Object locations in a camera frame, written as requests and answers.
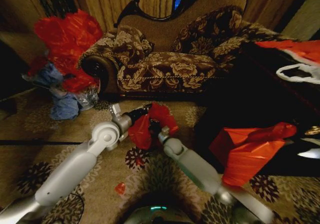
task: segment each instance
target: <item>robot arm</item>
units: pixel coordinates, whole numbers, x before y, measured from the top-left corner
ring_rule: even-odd
[[[200,188],[226,205],[234,205],[233,218],[237,223],[271,223],[273,212],[241,187],[223,184],[216,169],[179,139],[169,137],[164,127],[158,135],[163,150],[181,170]]]
[[[25,223],[49,212],[61,199],[68,196],[97,163],[97,157],[107,149],[113,150],[118,141],[151,105],[120,115],[119,104],[109,107],[112,122],[99,123],[92,131],[92,138],[80,144],[47,178],[34,196],[16,200],[0,213],[0,223]]]

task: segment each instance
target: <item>blue cloth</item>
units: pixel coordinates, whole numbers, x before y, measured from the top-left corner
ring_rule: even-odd
[[[76,95],[55,88],[63,83],[64,76],[52,62],[48,61],[30,81],[50,90],[54,104],[50,117],[53,120],[74,119],[78,116],[79,106]]]
[[[59,96],[52,93],[54,106],[51,109],[51,118],[53,120],[74,119],[79,114],[78,101],[73,93],[67,93],[64,96]]]
[[[52,62],[48,61],[48,63],[33,77],[32,81],[36,84],[50,87],[62,83],[64,81],[64,76]]]

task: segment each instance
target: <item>rolled armrest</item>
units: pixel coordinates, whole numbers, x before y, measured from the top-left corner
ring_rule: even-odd
[[[115,34],[106,32],[86,50],[78,60],[78,67],[90,76],[100,79],[100,93],[119,93],[117,74],[119,64],[112,51]]]
[[[90,76],[100,79],[100,93],[118,93],[117,69],[114,63],[96,55],[85,57],[82,69]]]

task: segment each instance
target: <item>beige rug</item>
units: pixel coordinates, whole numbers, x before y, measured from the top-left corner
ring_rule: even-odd
[[[15,99],[17,114],[0,121],[2,208],[34,193],[78,143],[90,139],[96,124],[111,119],[104,101],[75,120],[54,121],[46,92],[35,90]],[[120,107],[126,112],[148,102],[126,100]],[[196,145],[193,126],[206,108],[193,102],[161,103],[177,120],[176,137],[188,147]],[[320,223],[319,178],[258,175],[244,188],[274,211],[274,223]],[[89,175],[41,223],[121,223],[140,200],[178,203],[195,222],[232,223],[230,207],[199,190],[160,151],[140,150],[129,139],[111,152],[104,151]]]

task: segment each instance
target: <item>floral rug pattern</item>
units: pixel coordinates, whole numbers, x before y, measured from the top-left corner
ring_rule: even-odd
[[[38,91],[18,96],[16,101],[17,114],[0,120],[1,208],[35,193],[77,144],[90,139],[97,123],[111,119],[106,101],[81,112],[75,120],[59,122],[50,120],[51,100]],[[146,103],[126,100],[120,107],[127,112]],[[161,103],[177,121],[177,138],[188,147],[195,145],[193,127],[206,107],[193,102]],[[16,140],[17,145],[4,140]],[[275,224],[320,223],[319,177],[256,175],[243,188],[273,211]],[[231,206],[201,191],[164,153],[141,150],[129,138],[115,150],[104,151],[85,179],[41,223],[117,223],[132,205],[150,194],[166,194],[195,223],[234,223]]]

